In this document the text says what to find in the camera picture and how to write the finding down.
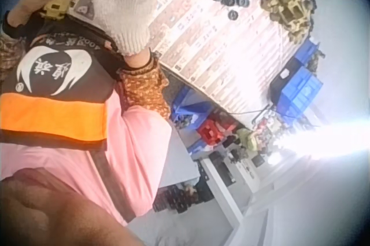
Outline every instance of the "person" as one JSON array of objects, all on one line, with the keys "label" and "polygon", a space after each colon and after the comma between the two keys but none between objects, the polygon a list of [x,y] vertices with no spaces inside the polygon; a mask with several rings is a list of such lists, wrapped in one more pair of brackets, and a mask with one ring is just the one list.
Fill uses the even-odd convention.
[{"label": "person", "polygon": [[48,2],[19,0],[1,27],[2,239],[142,245],[123,226],[152,208],[171,136],[156,0],[92,0],[108,43],[41,19]]}]

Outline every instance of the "sleeve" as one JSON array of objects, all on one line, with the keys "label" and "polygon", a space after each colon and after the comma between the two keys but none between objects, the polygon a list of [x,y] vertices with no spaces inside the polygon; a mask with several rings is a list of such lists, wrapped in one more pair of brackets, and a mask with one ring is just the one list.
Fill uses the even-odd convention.
[{"label": "sleeve", "polygon": [[168,85],[168,79],[160,69],[158,58],[151,54],[150,61],[143,68],[136,70],[123,69],[119,89],[123,90],[126,102],[122,107],[142,106],[158,112],[168,119],[170,109],[164,100],[162,90]]},{"label": "sleeve", "polygon": [[13,39],[0,30],[0,82],[20,62],[24,53],[24,39]]}]

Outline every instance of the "knit glove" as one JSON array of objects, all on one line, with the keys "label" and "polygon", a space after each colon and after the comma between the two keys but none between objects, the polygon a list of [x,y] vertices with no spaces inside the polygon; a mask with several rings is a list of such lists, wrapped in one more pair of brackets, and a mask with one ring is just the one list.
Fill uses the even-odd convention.
[{"label": "knit glove", "polygon": [[131,56],[145,48],[157,0],[92,0],[97,23],[115,41],[120,53]]}]

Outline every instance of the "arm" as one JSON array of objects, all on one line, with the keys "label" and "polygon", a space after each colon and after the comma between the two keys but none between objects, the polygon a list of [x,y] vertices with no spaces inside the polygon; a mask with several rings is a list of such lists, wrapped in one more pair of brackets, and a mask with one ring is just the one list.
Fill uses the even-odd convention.
[{"label": "arm", "polygon": [[138,55],[125,58],[132,70],[122,70],[120,75],[122,82],[119,83],[119,89],[126,99],[123,107],[127,109],[139,105],[168,119],[171,112],[162,95],[163,88],[168,85],[168,79],[160,69],[158,58],[153,56],[148,48],[142,54],[145,58],[136,59],[134,63],[131,63],[132,58]]},{"label": "arm", "polygon": [[93,4],[97,21],[115,41],[129,66],[122,71],[119,84],[120,94],[125,96],[122,108],[139,105],[167,119],[169,107],[162,90],[168,80],[147,46],[157,0],[93,0]]},{"label": "arm", "polygon": [[15,28],[26,25],[31,14],[42,8],[48,1],[20,0],[9,12],[6,20],[8,27],[2,25],[0,29],[0,82],[20,62],[25,53],[24,41],[19,33],[14,34]]},{"label": "arm", "polygon": [[22,39],[13,39],[2,30],[0,31],[0,82],[20,62],[24,52]]}]

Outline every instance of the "blue plastic bin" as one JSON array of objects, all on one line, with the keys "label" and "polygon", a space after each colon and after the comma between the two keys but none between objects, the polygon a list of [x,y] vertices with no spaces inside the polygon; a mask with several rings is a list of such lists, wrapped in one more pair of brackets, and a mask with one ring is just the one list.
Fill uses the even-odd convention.
[{"label": "blue plastic bin", "polygon": [[213,105],[211,102],[204,101],[196,91],[188,86],[184,86],[172,103],[171,120],[173,122],[176,121],[179,115],[196,115],[196,120],[191,122],[186,128],[198,129],[212,110]]},{"label": "blue plastic bin", "polygon": [[194,155],[200,152],[201,150],[203,150],[205,146],[207,146],[207,143],[203,141],[202,138],[200,138],[194,144],[192,144],[191,146],[187,148],[187,152],[189,153],[189,155]]},{"label": "blue plastic bin", "polygon": [[294,57],[305,66],[312,55],[318,50],[320,44],[314,44],[309,39],[306,39],[304,43],[299,47]]},{"label": "blue plastic bin", "polygon": [[301,67],[283,88],[276,111],[292,125],[313,101],[322,83],[306,68]]}]

